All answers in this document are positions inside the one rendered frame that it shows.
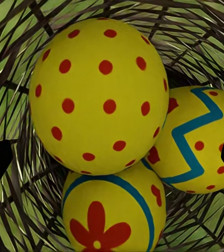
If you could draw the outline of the wicker basket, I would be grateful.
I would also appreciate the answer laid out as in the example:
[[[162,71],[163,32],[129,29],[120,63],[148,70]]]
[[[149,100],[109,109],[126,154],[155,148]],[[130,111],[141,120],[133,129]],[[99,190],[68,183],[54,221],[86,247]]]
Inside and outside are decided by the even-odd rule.
[[[48,2],[48,0],[23,0],[23,2],[14,9],[14,6],[17,2],[17,0],[14,1],[13,5],[11,6],[6,18],[0,22],[0,38],[3,34],[3,31],[7,25],[7,23],[15,18],[16,15],[18,15],[20,12],[24,11],[21,17],[19,18],[18,22],[16,23],[15,27],[9,31],[9,33],[2,39],[0,40],[0,43],[5,40],[9,35],[9,39],[6,42],[3,50],[0,52],[0,63],[5,60],[8,56],[9,59],[5,65],[5,67],[0,71],[0,90],[3,86],[6,87],[6,90],[4,92],[4,95],[1,99],[0,102],[0,107],[2,105],[2,102],[4,100],[4,97],[6,93],[8,93],[8,89],[13,89],[15,90],[14,95],[10,101],[10,104],[7,105],[6,111],[3,114],[2,118],[0,119],[0,127],[3,123],[3,119],[5,118],[5,129],[4,132],[0,138],[0,140],[4,139],[8,140],[10,133],[13,129],[13,126],[16,122],[16,117],[8,136],[6,137],[6,130],[7,127],[10,123],[10,120],[13,116],[13,113],[16,109],[16,106],[19,102],[19,100],[22,98],[22,94],[29,94],[29,88],[26,88],[27,85],[30,83],[30,78],[33,73],[33,69],[36,65],[36,62],[38,61],[39,56],[41,55],[42,51],[44,48],[49,44],[49,42],[62,30],[66,29],[68,26],[73,25],[74,23],[80,22],[82,20],[78,20],[83,14],[90,13],[90,12],[98,12],[100,9],[103,9],[103,13],[98,14],[93,16],[95,13],[93,13],[91,16],[89,16],[87,19],[92,19],[92,18],[109,18],[109,19],[114,19],[114,20],[123,20],[123,19],[128,19],[128,21],[124,21],[125,23],[132,22],[134,20],[142,21],[141,23],[136,23],[136,24],[129,24],[131,26],[134,26],[137,28],[138,31],[141,33],[147,33],[150,34],[147,39],[154,45],[155,49],[159,52],[158,54],[160,56],[167,56],[172,62],[169,62],[167,59],[161,58],[162,62],[164,64],[166,73],[167,73],[167,78],[168,81],[173,82],[174,85],[177,88],[180,87],[187,87],[187,86],[209,86],[213,87],[216,89],[222,90],[221,82],[224,85],[224,68],[218,65],[218,63],[212,58],[212,56],[207,53],[212,60],[209,60],[208,58],[205,57],[204,52],[200,48],[200,45],[205,47],[202,42],[208,44],[212,48],[220,51],[222,54],[224,54],[224,50],[217,46],[216,44],[213,44],[211,41],[207,40],[208,37],[212,36],[216,40],[220,41],[224,45],[224,13],[218,11],[217,9],[209,6],[208,4],[204,2],[212,2],[212,3],[219,3],[224,6],[224,0],[195,0],[198,2],[200,5],[197,4],[190,4],[190,3],[183,3],[183,2],[175,2],[174,0],[129,0],[129,1],[136,1],[138,3],[132,4],[132,5],[126,5],[122,7],[114,7],[114,9],[110,9],[113,5],[128,1],[128,0],[103,0],[103,4],[93,6],[96,2],[91,4],[88,8],[84,9],[81,12],[77,12],[74,14],[69,14],[69,15],[63,15],[60,17],[56,17],[66,6],[70,4],[75,4],[75,3],[81,3],[82,1],[85,0],[79,0],[75,1],[72,3],[72,0],[66,0],[64,3],[60,4],[56,8],[49,9],[47,11],[42,12],[41,7]],[[0,0],[0,5],[5,2],[5,0]],[[154,4],[155,6],[148,8],[148,9],[141,9],[141,8],[135,8],[136,6],[140,6],[142,4]],[[155,10],[153,8],[162,6],[161,10]],[[30,7],[31,12],[22,20],[22,17],[27,9],[27,7]],[[190,14],[188,13],[177,13],[172,11],[170,8],[184,8]],[[200,9],[203,13],[205,13],[208,17],[210,17],[212,20],[208,18],[204,18],[202,16],[199,16],[193,12],[191,12],[189,9],[190,8],[195,8],[195,9]],[[131,11],[135,11],[134,13],[129,13],[129,14],[120,14],[120,12],[123,12],[124,10],[126,11],[127,9],[130,9]],[[49,15],[45,16],[45,13],[51,12]],[[138,16],[140,13],[150,13],[149,15],[146,16]],[[15,30],[22,25],[28,18],[30,18],[32,15],[37,19],[36,24],[29,29],[32,20],[30,21],[29,25],[26,27],[25,31],[23,34],[12,44],[9,45]],[[158,18],[150,18],[150,16],[158,15]],[[172,20],[169,20],[166,16],[171,16],[171,17],[178,17],[178,18],[184,18],[185,20],[191,22],[192,24],[188,23],[180,23],[180,22],[175,22]],[[58,24],[50,24],[50,22],[55,22],[57,20],[62,20],[66,18],[74,17],[70,22],[65,22],[65,23],[58,23]],[[86,19],[84,19],[86,20]],[[209,27],[206,26],[201,26],[198,23],[191,21],[191,20],[201,20],[204,21]],[[144,23],[155,23],[154,26],[152,25],[143,25]],[[181,29],[175,29],[175,28],[170,28],[167,25],[176,25],[180,27]],[[205,31],[205,35],[203,37],[200,37],[198,34],[195,33],[194,31],[190,31],[188,29],[183,28],[182,26],[191,26],[191,27],[199,27],[202,30]],[[38,40],[38,43],[32,52],[22,63],[20,63],[20,60],[22,59],[24,53],[26,52],[27,48],[38,38],[36,38],[33,42],[31,40],[33,39],[33,36],[35,33],[37,33],[41,28],[44,28],[44,31],[40,34],[40,38]],[[142,29],[151,29],[152,31],[146,32]],[[162,34],[156,33],[156,30],[159,30],[159,32],[162,32]],[[167,32],[173,31],[174,33],[177,33],[185,39],[189,39],[195,42],[195,44],[190,44],[190,43],[184,43],[178,38],[178,36],[173,36]],[[42,35],[44,33],[48,33],[48,37],[46,41],[38,46]],[[195,41],[195,39],[189,38],[187,36],[182,35],[182,33],[189,33],[199,39],[199,41]],[[158,42],[153,40],[153,35],[162,35],[162,36],[169,36],[175,41],[167,41],[171,43],[176,43],[183,45],[187,47],[185,51],[182,52],[181,55],[177,53],[177,51],[182,51],[180,48],[177,48],[176,46],[173,46],[169,43],[164,43],[164,42]],[[25,47],[25,49],[19,54],[19,50],[22,47],[22,45],[28,40],[28,43]],[[192,50],[194,53],[198,54],[203,58],[203,60],[206,62],[202,62],[199,59],[195,58],[192,54],[189,55],[189,51]],[[177,56],[177,58],[173,58],[173,56],[167,55],[164,51],[170,51],[174,55]],[[39,55],[36,59],[36,61],[33,64],[33,67],[29,73],[29,76],[24,79],[24,76],[28,70],[28,67],[33,59],[33,56],[37,54],[38,52]],[[20,59],[14,68],[12,70],[12,67],[14,65],[15,60],[20,56]],[[198,66],[194,63],[191,63],[187,59],[184,58],[184,55],[189,55],[192,57]],[[223,59],[216,53],[216,55],[221,59],[223,62]],[[182,59],[195,69],[183,64],[181,61]],[[19,66],[24,64],[27,60],[29,60],[28,65],[22,74],[22,78],[20,79],[18,84],[15,84],[15,81],[12,82],[14,75],[16,73],[16,70]],[[219,70],[212,67],[211,64],[213,63],[219,67]],[[192,76],[193,79],[191,79],[181,68],[178,64],[184,66],[188,73]],[[200,64],[204,64],[207,67],[209,67],[216,75],[217,77],[214,77],[210,73],[208,73],[205,68]],[[224,63],[224,62],[223,62]],[[190,70],[198,73],[199,75],[205,77],[208,79],[208,81],[203,81],[201,83],[195,75],[193,75]],[[8,77],[11,75],[11,79],[8,80]],[[17,79],[18,80],[18,79]],[[14,109],[12,111],[11,117],[9,119],[9,122],[7,123],[7,112],[8,109],[16,95],[16,93],[19,92],[18,99],[15,103]],[[14,137],[16,135],[17,130],[19,129],[19,135],[16,140],[14,140]],[[31,140],[31,162],[29,161],[29,143]],[[12,135],[11,140],[9,140],[10,144],[12,145],[12,152],[13,152],[13,160],[11,164],[11,176],[9,176],[8,171],[5,171],[7,182],[9,185],[9,194],[10,196],[8,197],[4,188],[4,176],[3,176],[3,181],[1,182],[2,190],[3,190],[3,197],[2,197],[2,203],[0,201],[0,217],[3,222],[0,221],[0,224],[6,229],[8,236],[10,238],[10,242],[12,243],[12,246],[14,248],[15,252],[18,252],[17,246],[15,241],[23,248],[24,252],[29,252],[28,247],[26,245],[26,242],[24,240],[23,234],[29,239],[29,242],[32,246],[33,252],[41,252],[42,246],[46,246],[50,248],[51,250],[55,252],[61,252],[55,248],[55,246],[51,243],[53,241],[54,243],[58,244],[59,247],[64,250],[65,252],[75,252],[73,249],[64,246],[64,244],[55,236],[58,235],[60,237],[63,237],[67,242],[70,243],[69,238],[64,235],[57,226],[61,228],[65,228],[57,219],[56,217],[59,216],[62,218],[62,211],[61,211],[61,202],[62,202],[62,193],[63,193],[63,186],[65,185],[65,180],[58,174],[58,168],[60,168],[63,176],[67,177],[69,174],[70,169],[66,168],[65,166],[61,165],[58,163],[55,159],[52,158],[52,156],[45,150],[43,147],[42,143],[40,140],[38,140],[38,136],[36,135],[36,132],[34,130],[33,124],[31,123],[31,116],[30,116],[30,111],[29,111],[29,103],[27,104],[26,101],[26,106],[25,106],[25,111],[23,115],[21,115],[19,123]],[[16,155],[15,156],[15,151],[14,151],[14,144],[16,144]],[[38,155],[39,159],[39,164],[38,164],[38,169],[39,172],[36,170],[36,154]],[[28,182],[24,183],[24,168],[25,168],[25,175],[27,175]],[[40,180],[40,186],[42,188],[42,191],[44,193],[41,193],[40,190],[38,189],[38,186],[36,182]],[[171,218],[175,218],[163,231],[166,229],[170,228],[174,222],[176,222],[181,216],[183,216],[185,213],[189,213],[182,222],[176,224],[178,225],[175,230],[172,232],[168,233],[163,233],[160,240],[164,240],[165,244],[158,244],[156,248],[167,245],[167,249],[158,251],[158,252],[174,252],[178,249],[181,249],[183,247],[189,246],[193,243],[195,243],[191,248],[186,250],[185,252],[197,252],[202,249],[207,248],[204,252],[206,252],[209,248],[211,248],[214,245],[219,245],[221,247],[221,250],[218,252],[224,252],[224,244],[221,242],[223,236],[224,236],[224,226],[219,233],[218,237],[215,236],[216,232],[218,231],[218,228],[220,227],[220,224],[223,220],[224,217],[224,209],[223,212],[220,216],[220,219],[217,223],[217,226],[215,228],[214,232],[211,232],[209,229],[207,229],[206,226],[204,226],[203,220],[204,217],[214,200],[215,196],[221,192],[224,194],[224,190],[219,190],[215,191],[212,194],[203,194],[199,195],[197,194],[196,200],[191,203],[188,207],[185,206],[196,194],[190,194],[190,193],[185,193],[185,192],[179,192],[178,190],[174,190],[170,186],[166,185],[163,183],[164,188],[168,188],[170,192],[173,194],[172,197],[167,199],[167,217],[166,217],[166,222],[170,220]],[[26,194],[25,190],[27,190],[34,198],[37,203],[37,205],[32,201],[29,195]],[[38,226],[37,227],[32,220],[30,219],[29,215],[24,212],[24,205],[23,205],[23,200],[22,200],[22,193],[25,194],[25,198],[27,201],[27,197],[31,202],[34,214],[36,218],[34,218]],[[170,194],[170,193],[169,193]],[[167,194],[168,196],[168,194]],[[203,201],[199,207],[197,207],[194,211],[194,205],[198,203],[198,201],[203,197]],[[50,210],[47,208],[45,201],[49,204],[51,209],[53,210],[54,214],[50,212]],[[19,213],[20,218],[22,219],[24,228],[26,230],[26,233],[22,230],[22,228],[18,225],[17,220],[15,218],[14,212],[11,208],[11,203],[14,202],[17,211]],[[38,211],[41,213],[42,217],[44,218],[44,221],[47,225],[45,227],[38,219],[37,213],[34,209],[34,206],[38,209]],[[204,211],[200,218],[197,217],[199,214],[200,210],[204,207]],[[222,209],[224,205],[220,208]],[[49,217],[42,211],[42,208],[44,208]],[[220,209],[216,210],[215,213],[217,213]],[[22,239],[22,243],[17,240],[16,237],[11,232],[11,228],[9,226],[6,213],[16,226],[17,230],[19,231],[20,238]],[[213,213],[206,221],[208,221],[211,217],[215,215]],[[188,220],[194,219],[195,222],[192,224],[189,224],[187,226],[182,227]],[[193,233],[189,234],[178,246],[175,247],[170,247],[169,244],[173,243],[174,241],[178,240],[177,238],[182,235],[185,231],[187,231],[189,228],[194,227],[199,225],[199,227],[193,232],[195,233],[200,227],[202,227],[208,235],[204,236],[203,238],[192,240],[191,242],[187,242],[183,244]],[[29,229],[29,226],[34,230],[36,235],[38,236],[39,243],[35,245],[32,233]],[[176,234],[178,232],[183,231],[182,234],[180,234],[178,237],[176,237],[172,242],[168,242],[167,238],[169,238],[172,234]],[[52,239],[48,238],[48,235],[52,237]],[[201,246],[197,245],[206,237],[210,236],[213,240],[203,244]],[[2,238],[0,236],[0,252],[10,252],[5,246],[2,241]]]

